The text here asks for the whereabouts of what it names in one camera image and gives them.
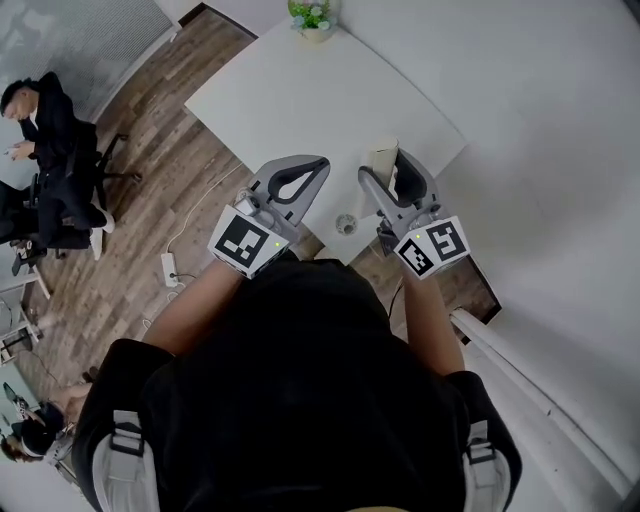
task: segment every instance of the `white shoe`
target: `white shoe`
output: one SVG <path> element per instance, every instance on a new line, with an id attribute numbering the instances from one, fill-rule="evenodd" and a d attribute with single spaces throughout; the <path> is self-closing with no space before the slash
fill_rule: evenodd
<path id="1" fill-rule="evenodd" d="M 103 233 L 102 228 L 93 228 L 91 230 L 91 236 L 89 237 L 91 248 L 93 249 L 93 259 L 96 261 L 98 261 L 100 256 L 102 256 Z"/>
<path id="2" fill-rule="evenodd" d="M 113 218 L 113 215 L 111 215 L 107 210 L 100 208 L 97 204 L 94 204 L 94 206 L 102 212 L 104 218 L 107 219 L 107 223 L 102 226 L 101 229 L 105 230 L 107 233 L 113 233 L 113 230 L 116 228 L 116 220 Z"/>

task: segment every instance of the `white table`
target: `white table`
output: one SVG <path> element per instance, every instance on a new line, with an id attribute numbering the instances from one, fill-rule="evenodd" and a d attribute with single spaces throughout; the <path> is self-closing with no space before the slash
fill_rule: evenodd
<path id="1" fill-rule="evenodd" d="M 376 216 L 361 219 L 350 236 L 335 227 L 361 193 L 364 152 L 394 136 L 437 176 L 465 142 L 420 91 L 347 32 L 314 45 L 290 25 L 252 43 L 186 106 L 254 173 L 284 156 L 327 157 L 331 173 L 304 223 L 348 264 L 379 225 Z"/>

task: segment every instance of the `hand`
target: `hand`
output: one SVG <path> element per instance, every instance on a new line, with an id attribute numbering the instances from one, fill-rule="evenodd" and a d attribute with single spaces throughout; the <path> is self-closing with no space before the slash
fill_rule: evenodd
<path id="1" fill-rule="evenodd" d="M 11 154 L 11 160 L 24 160 L 25 158 L 29 158 L 29 155 L 35 151 L 36 144 L 35 142 L 24 140 L 15 144 L 13 147 L 15 148 L 15 151 Z"/>

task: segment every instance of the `backpack strap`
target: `backpack strap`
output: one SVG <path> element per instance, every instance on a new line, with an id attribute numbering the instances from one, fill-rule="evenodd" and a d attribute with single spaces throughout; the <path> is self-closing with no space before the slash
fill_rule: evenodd
<path id="1" fill-rule="evenodd" d="M 502 512 L 509 498 L 511 472 L 505 456 L 488 439 L 486 420 L 471 425 L 462 462 L 464 512 Z"/>
<path id="2" fill-rule="evenodd" d="M 137 413 L 113 412 L 113 430 L 98 444 L 92 471 L 102 512 L 160 512 L 153 452 Z"/>

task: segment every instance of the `power strip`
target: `power strip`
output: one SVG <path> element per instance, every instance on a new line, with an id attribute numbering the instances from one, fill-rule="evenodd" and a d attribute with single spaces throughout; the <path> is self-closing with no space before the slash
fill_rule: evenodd
<path id="1" fill-rule="evenodd" d="M 178 273 L 176 270 L 176 259 L 172 252 L 165 252 L 161 256 L 162 258 L 162 270 L 164 271 L 164 282 L 168 288 L 175 288 L 180 284 L 178 278 L 175 275 Z"/>

